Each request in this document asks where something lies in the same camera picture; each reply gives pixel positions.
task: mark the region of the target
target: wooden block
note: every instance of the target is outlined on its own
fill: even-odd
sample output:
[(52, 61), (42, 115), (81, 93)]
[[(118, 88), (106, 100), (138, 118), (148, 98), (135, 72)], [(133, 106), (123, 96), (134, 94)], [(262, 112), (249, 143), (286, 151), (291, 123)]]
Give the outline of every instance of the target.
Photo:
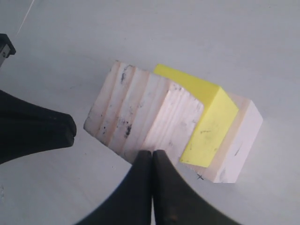
[(163, 149), (175, 164), (202, 112), (203, 104), (174, 81), (117, 61), (84, 129), (130, 163), (141, 149)]
[(214, 183), (235, 183), (263, 118), (254, 103), (244, 97), (229, 94), (239, 112), (208, 168), (187, 165), (203, 178)]
[(204, 104), (204, 111), (180, 159), (208, 167), (238, 113), (238, 107), (218, 85), (158, 64), (155, 74), (182, 85)]

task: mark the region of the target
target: light wood block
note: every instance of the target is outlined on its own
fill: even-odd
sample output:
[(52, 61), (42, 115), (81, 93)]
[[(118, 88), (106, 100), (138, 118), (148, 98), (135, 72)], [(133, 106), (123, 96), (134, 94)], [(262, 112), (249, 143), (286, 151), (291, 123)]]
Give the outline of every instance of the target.
[(204, 111), (180, 159), (183, 163), (208, 167), (226, 136), (238, 107), (218, 85), (158, 64), (154, 73), (182, 85), (204, 104)]
[(163, 149), (176, 164), (202, 112), (179, 84), (117, 61), (84, 129), (130, 163), (139, 150)]
[(208, 168), (188, 165), (203, 178), (215, 183), (236, 182), (263, 123), (262, 116), (251, 100), (234, 94), (229, 96), (239, 111), (211, 164)]

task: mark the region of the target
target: white background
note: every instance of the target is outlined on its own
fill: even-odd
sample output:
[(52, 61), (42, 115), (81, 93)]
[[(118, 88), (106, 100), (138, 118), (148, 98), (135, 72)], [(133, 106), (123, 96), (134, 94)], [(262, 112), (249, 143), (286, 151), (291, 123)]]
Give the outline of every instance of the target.
[(1, 225), (74, 224), (121, 182), (130, 165), (83, 130), (114, 60), (164, 63), (252, 99), (264, 123), (236, 184), (178, 170), (242, 224), (299, 224), (299, 1), (35, 0), (20, 29), (31, 3), (0, 0), (0, 32), (17, 49), (0, 89), (71, 114), (78, 134), (0, 166)]

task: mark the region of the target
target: yellow foam block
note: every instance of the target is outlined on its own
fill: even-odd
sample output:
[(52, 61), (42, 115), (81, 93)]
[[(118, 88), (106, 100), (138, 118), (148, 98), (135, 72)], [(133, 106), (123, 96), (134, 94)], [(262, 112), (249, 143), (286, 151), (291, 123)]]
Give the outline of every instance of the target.
[(183, 163), (208, 167), (229, 130), (238, 107), (218, 85), (158, 64), (154, 73), (183, 86), (204, 104), (204, 111), (183, 152)]

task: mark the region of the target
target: white table surface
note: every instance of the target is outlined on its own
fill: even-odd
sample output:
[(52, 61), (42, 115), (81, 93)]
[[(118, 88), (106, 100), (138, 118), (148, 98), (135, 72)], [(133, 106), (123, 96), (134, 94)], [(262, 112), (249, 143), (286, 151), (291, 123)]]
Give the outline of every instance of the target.
[(183, 165), (196, 192), (246, 225), (300, 223), (300, 2), (295, 0), (0, 0), (17, 49), (0, 89), (69, 113), (73, 147), (0, 165), (1, 225), (71, 225), (113, 192), (130, 165), (83, 123), (115, 59), (157, 63), (251, 98), (264, 123), (236, 184)]

